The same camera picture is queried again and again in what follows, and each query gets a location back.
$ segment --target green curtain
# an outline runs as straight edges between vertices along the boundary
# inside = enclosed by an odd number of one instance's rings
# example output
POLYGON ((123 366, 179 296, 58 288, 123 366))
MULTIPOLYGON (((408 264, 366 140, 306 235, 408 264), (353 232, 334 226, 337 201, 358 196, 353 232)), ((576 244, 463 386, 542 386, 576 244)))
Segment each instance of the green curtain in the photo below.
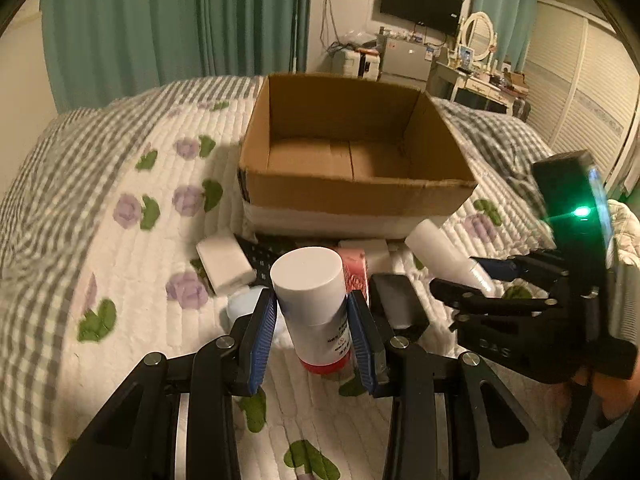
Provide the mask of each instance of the green curtain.
POLYGON ((170 81, 304 71, 308 0, 40 0, 59 112, 170 81))
POLYGON ((536 21, 537 0, 473 0, 472 12, 486 12, 498 33, 495 59, 498 66, 508 57, 516 70, 524 66, 531 30, 536 21))

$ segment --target purple flower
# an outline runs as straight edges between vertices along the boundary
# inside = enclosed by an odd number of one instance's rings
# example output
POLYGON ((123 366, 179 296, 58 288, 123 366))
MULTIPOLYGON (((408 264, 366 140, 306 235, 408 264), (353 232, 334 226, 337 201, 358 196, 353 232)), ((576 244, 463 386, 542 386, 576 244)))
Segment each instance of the purple flower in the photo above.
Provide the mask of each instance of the purple flower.
POLYGON ((182 308, 200 308, 209 299, 207 289, 192 271, 174 274, 164 288, 167 299, 177 300, 182 308))
POLYGON ((204 194, 201 188, 197 186, 179 186, 174 191, 175 210, 181 216, 195 216, 202 208, 204 202, 204 194))
POLYGON ((125 229, 138 223, 142 216, 142 206, 132 194, 124 193, 113 210, 113 219, 125 229))
POLYGON ((493 242, 498 235, 494 223, 483 213, 469 215, 465 218, 463 225, 466 232, 469 233, 469 236, 480 238, 485 244, 493 242))
POLYGON ((175 141, 174 148, 184 160, 193 160, 198 156, 200 143, 196 139, 179 139, 175 141))
POLYGON ((89 279, 89 285, 86 288, 86 292, 84 294, 84 309, 83 312, 87 310, 91 310, 91 307, 94 306, 95 298, 98 295, 98 284, 95 281, 95 274, 91 274, 91 278, 89 279))

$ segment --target bed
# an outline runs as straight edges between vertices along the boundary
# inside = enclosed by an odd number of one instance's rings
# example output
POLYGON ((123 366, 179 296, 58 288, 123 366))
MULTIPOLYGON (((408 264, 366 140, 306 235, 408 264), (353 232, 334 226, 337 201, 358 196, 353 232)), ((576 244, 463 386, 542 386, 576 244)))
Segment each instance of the bed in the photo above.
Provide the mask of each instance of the bed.
MULTIPOLYGON (((0 433, 33 478, 52 475, 143 355, 194 352, 228 331, 227 298, 208 293, 195 244, 222 228, 253 236, 236 167, 261 81, 175 82, 60 116, 4 197, 0 433)), ((434 102, 479 183, 443 225, 447 237, 466 254, 497 258, 552 247, 529 172, 549 148, 517 119, 434 102)), ((610 208, 621 256, 640 265, 638 219, 622 204, 610 208)), ((428 269, 403 244, 390 249, 430 318, 422 344, 456 355, 450 309, 428 293, 428 269)), ((562 386, 496 370, 557 444, 562 386)), ((176 478, 184 477, 187 402, 176 478)), ((234 401, 242 478, 380 478, 389 418, 389 400, 362 394, 352 367, 328 379, 304 371, 285 332, 261 391, 234 401)))

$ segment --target white cylindrical bottle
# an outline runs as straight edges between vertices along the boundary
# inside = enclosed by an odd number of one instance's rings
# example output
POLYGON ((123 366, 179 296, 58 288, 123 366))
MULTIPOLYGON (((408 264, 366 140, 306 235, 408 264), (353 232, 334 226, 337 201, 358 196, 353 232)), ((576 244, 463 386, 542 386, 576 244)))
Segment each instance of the white cylindrical bottle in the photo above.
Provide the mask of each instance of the white cylindrical bottle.
POLYGON ((271 281, 303 366, 316 374, 342 368, 351 338, 340 255, 324 247, 296 249, 271 266, 271 281))
POLYGON ((430 220, 420 222, 404 243, 436 278, 479 288, 485 296, 495 297, 494 282, 482 266, 465 258, 430 220))

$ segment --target wall-mounted tv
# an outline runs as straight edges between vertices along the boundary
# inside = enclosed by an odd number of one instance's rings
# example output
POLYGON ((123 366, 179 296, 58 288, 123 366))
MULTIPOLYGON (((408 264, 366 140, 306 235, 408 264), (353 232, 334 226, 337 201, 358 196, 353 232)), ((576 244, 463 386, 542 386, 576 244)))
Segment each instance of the wall-mounted tv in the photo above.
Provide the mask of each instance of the wall-mounted tv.
POLYGON ((382 0, 380 12, 418 25, 440 30, 449 36, 458 31, 462 0, 382 0))

